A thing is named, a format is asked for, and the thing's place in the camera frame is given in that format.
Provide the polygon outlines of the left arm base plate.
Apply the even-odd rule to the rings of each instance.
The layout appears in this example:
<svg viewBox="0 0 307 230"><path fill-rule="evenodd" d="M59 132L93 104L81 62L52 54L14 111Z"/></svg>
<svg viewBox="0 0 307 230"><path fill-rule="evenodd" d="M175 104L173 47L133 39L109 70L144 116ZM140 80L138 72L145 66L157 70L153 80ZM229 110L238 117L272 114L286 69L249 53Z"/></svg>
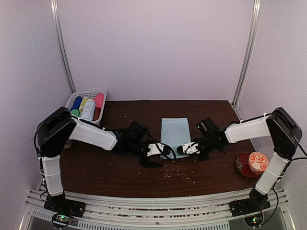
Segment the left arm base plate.
<svg viewBox="0 0 307 230"><path fill-rule="evenodd" d="M68 199L55 200L53 197L51 199L47 198L44 203L44 209L78 218L83 217L85 206L86 204L84 202Z"/></svg>

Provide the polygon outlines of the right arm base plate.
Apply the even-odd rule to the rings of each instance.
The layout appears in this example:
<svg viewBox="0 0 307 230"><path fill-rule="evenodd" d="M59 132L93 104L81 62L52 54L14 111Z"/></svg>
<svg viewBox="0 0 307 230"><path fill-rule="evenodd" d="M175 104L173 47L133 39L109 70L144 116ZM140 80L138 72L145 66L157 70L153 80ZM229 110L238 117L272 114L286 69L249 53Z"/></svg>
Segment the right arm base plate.
<svg viewBox="0 0 307 230"><path fill-rule="evenodd" d="M251 198L247 198L242 200L234 200L229 203L229 207L232 213L232 217L237 217L241 215L251 214L254 212L260 212L264 209L270 208L271 204L268 200L257 203Z"/></svg>

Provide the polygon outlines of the light blue towel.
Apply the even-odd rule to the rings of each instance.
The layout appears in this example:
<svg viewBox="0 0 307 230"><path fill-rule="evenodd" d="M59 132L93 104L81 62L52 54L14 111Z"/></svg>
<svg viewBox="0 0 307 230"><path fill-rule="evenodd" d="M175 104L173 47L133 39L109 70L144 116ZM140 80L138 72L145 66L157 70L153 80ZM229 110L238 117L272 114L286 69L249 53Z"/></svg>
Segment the light blue towel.
<svg viewBox="0 0 307 230"><path fill-rule="evenodd" d="M95 101L93 99L89 99L86 101L83 111L80 115L80 119L86 121L93 121L95 111Z"/></svg>
<svg viewBox="0 0 307 230"><path fill-rule="evenodd" d="M176 154L176 158L186 158L187 154L178 154L177 147L191 141L189 123L187 118L162 118L161 143L170 146Z"/></svg>

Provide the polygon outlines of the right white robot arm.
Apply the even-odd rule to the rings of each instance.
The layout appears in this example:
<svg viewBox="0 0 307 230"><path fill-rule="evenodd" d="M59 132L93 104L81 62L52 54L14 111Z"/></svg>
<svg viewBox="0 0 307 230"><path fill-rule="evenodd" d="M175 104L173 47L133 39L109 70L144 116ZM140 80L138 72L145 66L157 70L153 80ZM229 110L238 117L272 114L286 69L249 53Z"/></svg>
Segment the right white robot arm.
<svg viewBox="0 0 307 230"><path fill-rule="evenodd" d="M196 154L199 159L207 160L213 150L224 151L225 146L250 140L252 143L263 141L270 150L269 163L260 178L251 189L248 198L230 203L233 212L244 213L269 208L268 193L284 176L298 148L301 147L302 129L282 107L272 112L248 120L232 122L223 128L217 126L211 118L197 124L202 133L183 145L183 152Z"/></svg>

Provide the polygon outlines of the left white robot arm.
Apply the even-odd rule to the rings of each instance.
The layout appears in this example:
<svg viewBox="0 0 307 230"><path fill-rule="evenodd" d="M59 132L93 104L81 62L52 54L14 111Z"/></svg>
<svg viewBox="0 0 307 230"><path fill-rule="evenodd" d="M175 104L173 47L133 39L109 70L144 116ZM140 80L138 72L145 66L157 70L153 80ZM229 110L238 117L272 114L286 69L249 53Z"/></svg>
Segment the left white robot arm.
<svg viewBox="0 0 307 230"><path fill-rule="evenodd" d="M159 167L150 157L168 152L165 145L155 140L140 122L133 121L127 128L106 129L72 115L66 107L59 108L38 125L34 135L48 199L59 213L66 212L70 207L60 175L60 155L69 140L117 154L132 153L139 157L139 163L144 168Z"/></svg>

